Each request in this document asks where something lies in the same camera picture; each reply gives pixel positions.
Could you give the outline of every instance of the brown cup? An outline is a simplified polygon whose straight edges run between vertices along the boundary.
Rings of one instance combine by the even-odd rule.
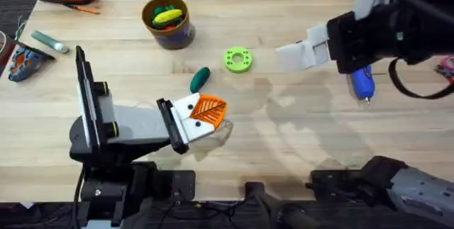
[[[153,12],[157,7],[173,5],[184,14],[183,21],[172,30],[157,30],[153,27]],[[156,41],[166,49],[181,49],[188,46],[194,39],[195,28],[189,22],[189,12],[183,0],[151,0],[142,10],[142,21],[155,36]]]

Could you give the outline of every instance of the wood grain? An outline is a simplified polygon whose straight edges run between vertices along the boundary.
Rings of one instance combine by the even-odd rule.
[[[387,75],[376,75],[370,107],[356,101],[350,82],[328,63],[283,72],[275,48],[305,39],[306,29],[351,10],[353,0],[185,0],[196,27],[183,50],[163,50],[143,26],[149,0],[99,0],[101,14],[38,2],[21,41],[56,56],[19,84],[0,79],[0,201],[70,201],[80,164],[69,158],[69,129],[79,115],[74,47],[81,45],[98,81],[107,81],[116,104],[155,108],[160,98],[189,94],[193,73],[210,67],[204,94],[227,102],[222,131],[185,155],[169,147],[142,157],[164,169],[196,171],[196,198],[237,199],[245,181],[263,181],[276,196],[311,199],[309,172],[360,168],[386,155],[454,180],[453,97],[420,101],[400,94]],[[61,55],[30,37],[34,30],[72,48]],[[249,72],[223,68],[223,52],[247,47]],[[433,72],[438,60],[399,65],[420,93],[446,81]],[[373,66],[386,73],[388,60]]]

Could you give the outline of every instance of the teal marker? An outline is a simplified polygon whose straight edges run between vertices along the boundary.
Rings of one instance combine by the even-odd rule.
[[[60,41],[56,41],[55,39],[49,37],[46,34],[43,34],[37,30],[33,31],[31,33],[31,36],[34,37],[37,41],[46,44],[50,48],[52,48],[55,51],[61,52],[61,53],[67,53],[70,49],[63,45]]]

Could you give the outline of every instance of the dark green object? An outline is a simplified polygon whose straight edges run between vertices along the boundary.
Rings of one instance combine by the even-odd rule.
[[[209,77],[210,69],[208,67],[201,68],[192,78],[191,86],[189,87],[191,92],[197,93]]]
[[[167,26],[171,26],[171,25],[179,25],[184,19],[184,15],[181,15],[180,17],[178,18],[174,18],[170,21],[166,21],[164,23],[156,23],[155,21],[152,22],[153,26],[157,29],[157,30],[160,30],[160,29],[163,29]]]

